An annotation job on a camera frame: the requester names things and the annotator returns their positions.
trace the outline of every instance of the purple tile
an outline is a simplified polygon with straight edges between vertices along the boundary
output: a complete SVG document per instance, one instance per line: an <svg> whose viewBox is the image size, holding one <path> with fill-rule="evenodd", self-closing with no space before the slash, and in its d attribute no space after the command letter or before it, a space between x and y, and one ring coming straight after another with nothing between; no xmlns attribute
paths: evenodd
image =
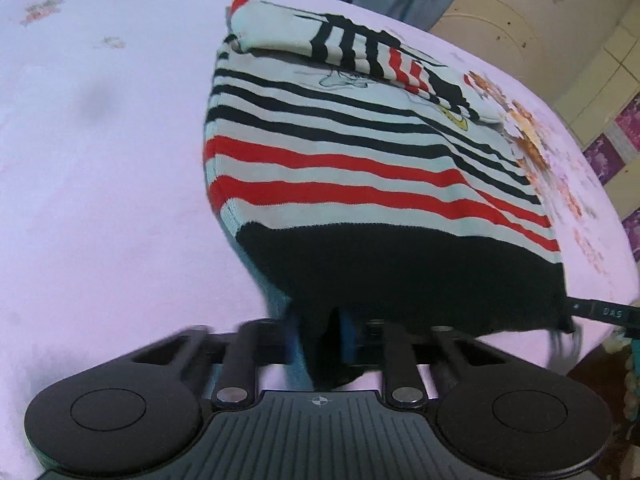
<svg viewBox="0 0 640 480"><path fill-rule="evenodd" d="M620 115L616 124L625 133L636 150L640 151L640 93L636 95Z"/></svg>
<svg viewBox="0 0 640 480"><path fill-rule="evenodd" d="M640 262L640 207L622 221L636 262Z"/></svg>
<svg viewBox="0 0 640 480"><path fill-rule="evenodd" d="M625 167L624 160L605 134L593 141L584 151L584 157L603 186Z"/></svg>

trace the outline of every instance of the white tablecloth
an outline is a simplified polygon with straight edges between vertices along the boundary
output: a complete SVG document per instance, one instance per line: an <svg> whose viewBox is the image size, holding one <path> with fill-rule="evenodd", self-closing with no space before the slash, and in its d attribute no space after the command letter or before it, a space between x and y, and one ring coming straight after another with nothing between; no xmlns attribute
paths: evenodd
<svg viewBox="0 0 640 480"><path fill-rule="evenodd" d="M466 52L367 10L270 1L386 28L481 75L497 105L497 87L508 104L521 103L550 167L529 169L556 228L569 295L620 303L638 296L617 215L540 99ZM40 471L22 417L47 385L188 325L228 332L265 316L264 298L210 211L202 171L202 125L230 2L0 0L2 480ZM526 133L522 115L507 118L511 134L518 125ZM611 329L580 326L576 357ZM486 340L549 364L545 332ZM281 387L282 375L272 372L265 384ZM373 385L366 377L355 387Z"/></svg>

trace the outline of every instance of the knit garment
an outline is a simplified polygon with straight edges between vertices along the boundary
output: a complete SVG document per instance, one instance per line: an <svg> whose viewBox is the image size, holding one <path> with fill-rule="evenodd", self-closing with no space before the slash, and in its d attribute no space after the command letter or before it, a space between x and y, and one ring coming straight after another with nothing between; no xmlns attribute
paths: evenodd
<svg viewBox="0 0 640 480"><path fill-rule="evenodd" d="M235 0L230 26L209 199L292 299L314 384L349 375L327 333L338 308L412 333L569 330L553 229L463 75L341 16Z"/></svg>

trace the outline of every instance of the ridged surface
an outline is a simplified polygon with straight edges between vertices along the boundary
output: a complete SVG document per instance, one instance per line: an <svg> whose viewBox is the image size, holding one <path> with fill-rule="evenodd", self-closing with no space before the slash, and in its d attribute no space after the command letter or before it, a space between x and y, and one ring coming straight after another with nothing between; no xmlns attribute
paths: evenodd
<svg viewBox="0 0 640 480"><path fill-rule="evenodd" d="M489 480L454 457L427 421L373 392L267 392L245 412L221 413L173 463L138 480ZM583 473L575 477L592 480ZM64 480L47 472L42 480Z"/></svg>

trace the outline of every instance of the circular cap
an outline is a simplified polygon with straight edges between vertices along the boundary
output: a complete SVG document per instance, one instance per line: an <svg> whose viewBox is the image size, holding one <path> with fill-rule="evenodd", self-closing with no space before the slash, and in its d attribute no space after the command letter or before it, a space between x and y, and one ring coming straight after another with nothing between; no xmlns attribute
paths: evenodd
<svg viewBox="0 0 640 480"><path fill-rule="evenodd" d="M612 421L586 386L546 370L483 367L438 405L445 443L465 462L502 478L560 478L604 451Z"/></svg>
<svg viewBox="0 0 640 480"><path fill-rule="evenodd" d="M418 388L412 388L410 386L396 388L391 396L403 404L413 404L414 402L422 400L422 392L418 390Z"/></svg>
<svg viewBox="0 0 640 480"><path fill-rule="evenodd" d="M242 402L248 397L248 393L242 388L236 388L234 386L230 386L228 388L222 388L217 394L216 397L221 402L229 402L231 404L235 404L236 402Z"/></svg>
<svg viewBox="0 0 640 480"><path fill-rule="evenodd" d="M94 368L40 392L24 430L44 463L73 476L126 476L171 460L200 429L200 405L165 367Z"/></svg>
<svg viewBox="0 0 640 480"><path fill-rule="evenodd" d="M566 406L554 396L524 390L501 395L494 402L494 415L508 428L525 433L546 433L564 423Z"/></svg>
<svg viewBox="0 0 640 480"><path fill-rule="evenodd" d="M115 431L135 424L145 411L145 399L138 394L106 388L89 392L76 400L71 406L71 417L88 430Z"/></svg>

